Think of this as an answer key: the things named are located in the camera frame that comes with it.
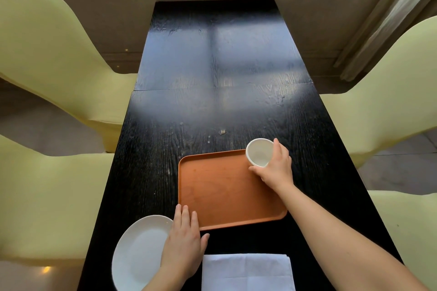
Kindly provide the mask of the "person's right forearm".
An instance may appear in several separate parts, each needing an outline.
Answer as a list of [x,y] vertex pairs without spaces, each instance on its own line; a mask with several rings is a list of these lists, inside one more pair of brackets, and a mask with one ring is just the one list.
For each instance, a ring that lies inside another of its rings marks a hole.
[[336,291],[429,291],[406,266],[294,184],[274,186]]

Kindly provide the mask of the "orange wooden tray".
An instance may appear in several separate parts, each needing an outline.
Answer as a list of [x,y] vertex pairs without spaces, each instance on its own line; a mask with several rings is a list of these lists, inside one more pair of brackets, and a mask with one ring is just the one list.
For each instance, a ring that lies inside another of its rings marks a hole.
[[244,149],[183,157],[178,203],[196,211],[201,231],[283,219],[279,196],[249,171]]

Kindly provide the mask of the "pale yellow chair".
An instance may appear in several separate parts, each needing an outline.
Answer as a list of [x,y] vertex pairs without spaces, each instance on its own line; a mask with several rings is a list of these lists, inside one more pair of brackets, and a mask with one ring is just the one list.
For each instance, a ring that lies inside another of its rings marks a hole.
[[0,78],[73,116],[114,153],[137,74],[105,62],[64,0],[0,0]]
[[320,98],[356,168],[437,128],[437,16],[407,30],[349,91]]
[[113,158],[47,156],[0,135],[0,261],[83,265]]
[[431,291],[437,291],[437,193],[368,193],[404,264]]

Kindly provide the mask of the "person's left hand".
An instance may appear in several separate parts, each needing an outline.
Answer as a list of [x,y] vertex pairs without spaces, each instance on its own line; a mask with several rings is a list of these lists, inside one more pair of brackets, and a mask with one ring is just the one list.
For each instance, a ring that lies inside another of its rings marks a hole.
[[165,242],[160,266],[182,266],[194,275],[204,256],[200,253],[200,227],[195,211],[190,214],[191,230],[181,229],[181,213],[183,206],[176,205],[172,228]]

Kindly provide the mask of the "white folded napkin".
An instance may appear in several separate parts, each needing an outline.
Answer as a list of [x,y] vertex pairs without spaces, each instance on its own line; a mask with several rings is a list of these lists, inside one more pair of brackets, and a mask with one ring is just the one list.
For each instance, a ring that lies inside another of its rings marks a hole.
[[285,254],[204,255],[201,291],[296,291]]

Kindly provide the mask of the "person's left forearm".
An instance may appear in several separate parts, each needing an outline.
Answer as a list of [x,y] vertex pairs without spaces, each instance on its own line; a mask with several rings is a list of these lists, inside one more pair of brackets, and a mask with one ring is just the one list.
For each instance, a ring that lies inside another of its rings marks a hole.
[[161,266],[141,291],[180,291],[192,276],[191,271],[182,266]]

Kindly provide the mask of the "grey striped curtain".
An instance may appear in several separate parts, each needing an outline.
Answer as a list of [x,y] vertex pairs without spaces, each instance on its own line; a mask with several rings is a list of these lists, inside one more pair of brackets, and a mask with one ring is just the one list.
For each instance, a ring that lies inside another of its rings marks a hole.
[[340,79],[351,82],[374,66],[408,28],[437,14],[437,0],[379,0],[337,57]]

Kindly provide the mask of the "white oval plate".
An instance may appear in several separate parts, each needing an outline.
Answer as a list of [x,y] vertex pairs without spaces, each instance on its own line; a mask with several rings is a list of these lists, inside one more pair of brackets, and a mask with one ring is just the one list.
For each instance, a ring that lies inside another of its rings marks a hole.
[[112,258],[112,280],[117,291],[142,291],[154,277],[172,222],[166,216],[150,215],[123,233]]

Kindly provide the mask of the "person's right hand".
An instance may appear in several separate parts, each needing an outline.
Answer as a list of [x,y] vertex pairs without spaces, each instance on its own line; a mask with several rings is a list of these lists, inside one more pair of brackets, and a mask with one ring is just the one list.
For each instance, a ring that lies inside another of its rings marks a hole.
[[294,186],[292,176],[292,158],[288,150],[277,138],[273,140],[274,150],[270,162],[267,164],[272,169],[270,180],[262,180],[278,196],[281,196],[287,190]]

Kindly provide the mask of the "small white ceramic cup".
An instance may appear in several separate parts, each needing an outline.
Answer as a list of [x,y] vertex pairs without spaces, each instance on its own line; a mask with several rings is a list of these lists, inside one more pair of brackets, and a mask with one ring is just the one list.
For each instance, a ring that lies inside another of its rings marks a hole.
[[274,150],[274,142],[269,139],[253,139],[246,146],[245,154],[248,161],[257,167],[266,167]]

